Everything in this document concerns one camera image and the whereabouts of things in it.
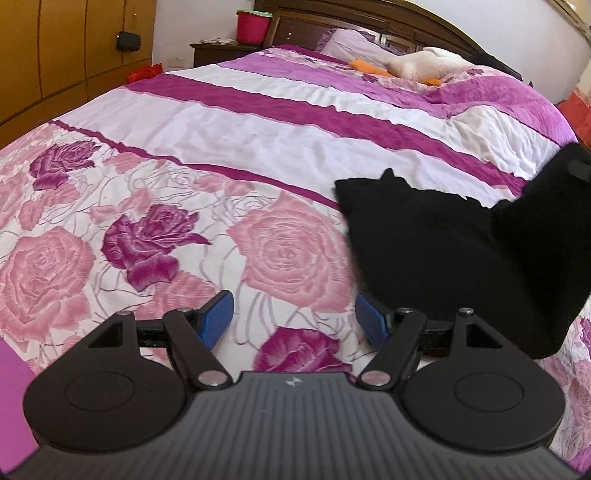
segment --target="blue gripper pad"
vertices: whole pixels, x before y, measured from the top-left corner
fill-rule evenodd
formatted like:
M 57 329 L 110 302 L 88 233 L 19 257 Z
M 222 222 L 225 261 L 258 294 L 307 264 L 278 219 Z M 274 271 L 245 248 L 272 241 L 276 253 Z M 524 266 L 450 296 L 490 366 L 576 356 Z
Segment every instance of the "blue gripper pad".
M 226 331 L 234 315 L 234 296 L 222 290 L 197 311 L 199 338 L 211 350 Z
M 394 325 L 394 312 L 368 292 L 360 292 L 355 300 L 355 315 L 369 343 L 380 348 L 391 334 L 389 328 Z

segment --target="white stuffed toy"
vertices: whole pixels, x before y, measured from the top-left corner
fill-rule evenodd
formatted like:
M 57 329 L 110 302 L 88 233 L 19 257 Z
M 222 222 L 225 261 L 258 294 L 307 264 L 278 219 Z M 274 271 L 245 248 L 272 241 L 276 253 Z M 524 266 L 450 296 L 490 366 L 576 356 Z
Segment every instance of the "white stuffed toy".
M 445 75 L 462 72 L 473 66 L 473 63 L 464 60 L 457 53 L 437 47 L 425 47 L 415 53 L 392 56 L 386 64 L 390 75 L 418 83 L 441 79 Z

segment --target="pink pillow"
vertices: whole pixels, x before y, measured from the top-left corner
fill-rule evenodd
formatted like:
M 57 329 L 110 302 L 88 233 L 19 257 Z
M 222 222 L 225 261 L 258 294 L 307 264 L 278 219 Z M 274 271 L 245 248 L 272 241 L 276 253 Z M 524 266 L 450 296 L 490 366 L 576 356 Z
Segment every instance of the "pink pillow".
M 375 37 L 367 32 L 335 28 L 329 30 L 316 45 L 316 51 L 347 63 L 356 59 L 365 60 L 371 65 L 385 69 L 392 56 L 404 54 L 397 50 L 387 50 L 374 43 Z

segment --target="nightstand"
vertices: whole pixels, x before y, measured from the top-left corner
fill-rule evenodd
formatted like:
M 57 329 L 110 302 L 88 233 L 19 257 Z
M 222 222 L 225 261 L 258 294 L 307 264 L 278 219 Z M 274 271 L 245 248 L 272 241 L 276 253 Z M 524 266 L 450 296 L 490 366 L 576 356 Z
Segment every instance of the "nightstand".
M 191 43 L 195 49 L 193 67 L 203 67 L 221 61 L 236 60 L 241 57 L 262 50 L 260 45 L 241 45 L 239 43 Z

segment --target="magenta stripe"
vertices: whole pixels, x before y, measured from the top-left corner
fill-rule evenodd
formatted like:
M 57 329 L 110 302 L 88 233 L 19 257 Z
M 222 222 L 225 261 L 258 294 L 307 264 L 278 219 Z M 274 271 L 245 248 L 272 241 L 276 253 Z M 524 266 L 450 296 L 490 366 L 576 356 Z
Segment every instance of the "magenta stripe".
M 272 98 L 260 93 L 243 92 L 232 87 L 220 87 L 177 75 L 159 75 L 150 80 L 132 83 L 126 88 L 183 102 L 196 101 L 235 113 L 252 113 L 292 125 L 316 125 L 339 137 L 370 140 L 390 150 L 417 150 L 439 158 L 492 187 L 504 185 L 515 195 L 520 194 L 526 183 L 522 178 L 502 172 L 492 163 L 482 163 L 472 155 L 456 152 L 445 143 L 413 128 L 393 125 L 387 120 L 379 120 L 369 115 L 338 112 L 334 106 L 322 107 L 307 102 Z
M 572 129 L 558 109 L 533 88 L 513 77 L 474 77 L 465 82 L 443 85 L 428 94 L 423 94 L 400 87 L 384 88 L 366 82 L 360 77 L 347 76 L 263 54 L 226 61 L 220 66 L 268 77 L 333 87 L 342 92 L 361 93 L 372 100 L 399 108 L 422 110 L 441 119 L 449 119 L 474 106 L 488 105 L 558 145 L 576 141 Z
M 211 165 L 208 163 L 183 163 L 177 157 L 174 157 L 172 155 L 153 155 L 153 154 L 145 151 L 143 148 L 130 147 L 130 146 L 125 145 L 123 143 L 115 142 L 114 140 L 106 138 L 100 132 L 88 130 L 86 128 L 72 127 L 71 125 L 68 125 L 68 124 L 62 122 L 61 120 L 51 120 L 50 123 L 55 124 L 58 127 L 68 130 L 70 132 L 78 132 L 83 135 L 86 135 L 87 137 L 94 137 L 97 140 L 103 142 L 104 144 L 110 146 L 111 148 L 115 148 L 116 150 L 118 150 L 119 152 L 122 152 L 122 153 L 123 152 L 134 153 L 137 156 L 144 158 L 146 160 L 169 160 L 177 165 L 180 165 L 182 167 L 189 167 L 189 168 L 192 168 L 193 170 L 203 170 L 203 171 L 212 171 L 215 173 L 220 173 L 232 180 L 258 181 L 260 183 L 266 183 L 266 184 L 272 185 L 274 187 L 277 187 L 281 190 L 295 193 L 296 195 L 300 195 L 300 196 L 310 199 L 314 202 L 321 203 L 322 205 L 326 205 L 327 207 L 330 207 L 334 210 L 339 209 L 338 203 L 336 203 L 334 200 L 330 200 L 330 199 L 322 196 L 320 193 L 316 193 L 316 192 L 313 192 L 312 190 L 308 190 L 308 189 L 303 189 L 303 188 L 298 187 L 296 185 L 290 185 L 288 183 L 283 183 L 282 181 L 272 179 L 270 177 L 265 177 L 263 175 L 259 175 L 258 173 L 253 173 L 248 170 L 239 170 L 237 168 L 225 167 L 223 165 Z
M 4 472 L 37 450 L 22 413 L 22 398 L 33 378 L 27 364 L 0 339 L 0 470 Z

